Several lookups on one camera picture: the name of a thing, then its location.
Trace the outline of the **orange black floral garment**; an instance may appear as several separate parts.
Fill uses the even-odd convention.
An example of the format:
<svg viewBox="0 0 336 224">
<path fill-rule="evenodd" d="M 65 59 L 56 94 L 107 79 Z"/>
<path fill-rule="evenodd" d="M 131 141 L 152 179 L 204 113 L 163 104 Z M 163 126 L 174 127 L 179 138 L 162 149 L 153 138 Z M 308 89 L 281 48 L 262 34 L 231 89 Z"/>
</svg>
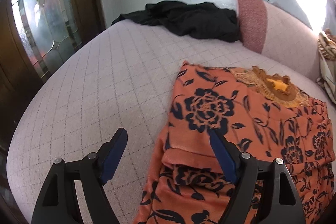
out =
<svg viewBox="0 0 336 224">
<path fill-rule="evenodd" d="M 293 89 L 289 78 L 260 68 L 183 63 L 168 120 L 158 135 L 135 223 L 217 223 L 234 186 L 214 155 L 218 130 L 256 159 L 284 160 L 307 223 L 316 223 L 334 194 L 334 118 L 325 102 Z"/>
</svg>

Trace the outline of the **cream leaf print cloth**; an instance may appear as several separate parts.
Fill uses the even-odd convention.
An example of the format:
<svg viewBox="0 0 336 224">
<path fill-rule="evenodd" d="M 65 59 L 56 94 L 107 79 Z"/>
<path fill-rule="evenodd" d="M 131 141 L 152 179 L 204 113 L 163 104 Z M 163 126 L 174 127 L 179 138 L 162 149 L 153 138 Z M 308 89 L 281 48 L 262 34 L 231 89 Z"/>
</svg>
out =
<svg viewBox="0 0 336 224">
<path fill-rule="evenodd" d="M 319 33 L 317 46 L 321 72 L 317 84 L 325 90 L 330 100 L 335 103 L 336 49 L 335 35 L 331 33 L 330 29 L 327 28 Z"/>
</svg>

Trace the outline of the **pink bolster pillow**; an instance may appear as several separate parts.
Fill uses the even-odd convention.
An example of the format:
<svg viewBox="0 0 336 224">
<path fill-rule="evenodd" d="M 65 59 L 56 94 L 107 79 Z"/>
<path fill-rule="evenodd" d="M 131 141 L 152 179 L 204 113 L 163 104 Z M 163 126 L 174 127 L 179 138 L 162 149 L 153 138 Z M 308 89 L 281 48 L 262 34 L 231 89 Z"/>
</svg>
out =
<svg viewBox="0 0 336 224">
<path fill-rule="evenodd" d="M 320 76 L 318 35 L 263 0 L 236 0 L 243 46 L 315 81 Z"/>
</svg>

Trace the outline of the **black garment on bed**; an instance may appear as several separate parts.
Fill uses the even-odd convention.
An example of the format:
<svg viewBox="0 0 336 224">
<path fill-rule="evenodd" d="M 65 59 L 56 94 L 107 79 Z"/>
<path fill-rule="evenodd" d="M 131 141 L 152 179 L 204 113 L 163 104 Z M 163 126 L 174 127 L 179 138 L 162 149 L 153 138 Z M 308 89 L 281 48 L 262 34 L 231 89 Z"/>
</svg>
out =
<svg viewBox="0 0 336 224">
<path fill-rule="evenodd" d="M 195 39 L 218 39 L 229 43 L 240 39 L 236 12 L 231 9 L 218 8 L 211 2 L 148 3 L 144 10 L 119 15 L 112 24 L 123 20 L 131 20 L 146 26 L 163 26 L 175 35 L 188 35 Z"/>
</svg>

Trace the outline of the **stained glass wooden door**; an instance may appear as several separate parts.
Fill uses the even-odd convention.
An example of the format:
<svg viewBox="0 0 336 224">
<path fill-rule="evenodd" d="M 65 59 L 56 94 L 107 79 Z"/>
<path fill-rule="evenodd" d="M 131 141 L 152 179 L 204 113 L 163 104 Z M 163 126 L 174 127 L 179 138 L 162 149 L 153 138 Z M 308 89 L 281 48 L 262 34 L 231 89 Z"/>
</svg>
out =
<svg viewBox="0 0 336 224">
<path fill-rule="evenodd" d="M 2 151 L 42 85 L 103 30 L 101 0 L 1 0 Z"/>
</svg>

